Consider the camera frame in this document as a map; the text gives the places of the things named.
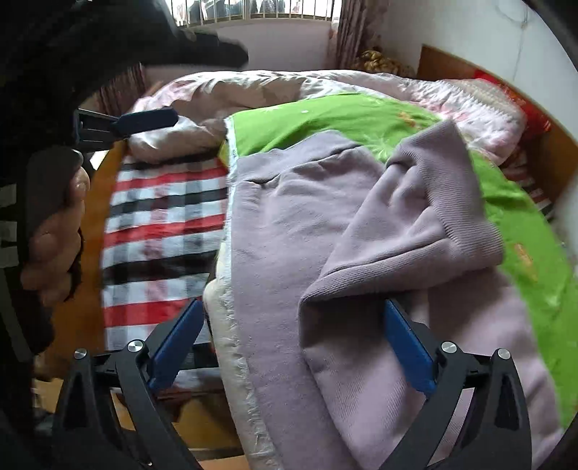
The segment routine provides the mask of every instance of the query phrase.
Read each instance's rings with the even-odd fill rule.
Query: green bed sheet
[[[227,119],[225,163],[334,129],[386,161],[401,139],[439,118],[414,105],[363,94],[340,94],[270,108],[241,111]],[[578,284],[555,235],[532,200],[481,154],[470,151],[486,214],[504,242],[501,265],[525,300],[542,357],[558,395],[564,426],[578,407]]]

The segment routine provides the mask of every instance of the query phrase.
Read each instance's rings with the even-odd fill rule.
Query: headboard
[[[424,45],[421,49],[417,78],[420,80],[473,78],[477,69],[482,67],[435,47]],[[532,98],[516,87],[509,83],[507,85],[525,100],[536,104]],[[578,144],[547,111],[538,104],[536,106],[548,116],[552,128],[526,147],[528,167],[536,183],[551,201],[556,201],[578,168]]]

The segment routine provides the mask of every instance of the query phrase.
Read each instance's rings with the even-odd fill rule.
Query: metal screw
[[[509,359],[510,357],[512,357],[510,351],[504,348],[498,349],[498,356],[500,356],[502,359]]]
[[[442,343],[442,351],[448,354],[454,354],[458,350],[458,347],[451,341],[444,341]]]
[[[74,359],[76,360],[80,360],[82,358],[84,358],[87,355],[87,351],[84,348],[78,348],[75,352],[74,352]]]
[[[134,341],[128,343],[128,350],[132,353],[137,353],[143,348],[143,346],[144,344],[141,340],[135,339]]]

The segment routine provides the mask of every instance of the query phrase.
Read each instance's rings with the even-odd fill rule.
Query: wall
[[[425,43],[489,70],[578,139],[578,72],[521,0],[391,0],[382,38],[386,49],[416,69]],[[578,179],[558,202],[557,215],[578,254]]]
[[[245,70],[305,71],[322,69],[329,41],[329,21],[259,19],[210,25],[219,37],[234,39],[249,52]],[[148,67],[149,84],[215,68]]]

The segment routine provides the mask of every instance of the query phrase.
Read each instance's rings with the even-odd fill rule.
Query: curtain
[[[140,64],[134,65],[98,90],[98,109],[110,116],[120,116],[129,111],[144,93],[143,67]]]
[[[360,49],[379,45],[388,6],[389,0],[343,0],[335,39],[337,68],[351,68]]]

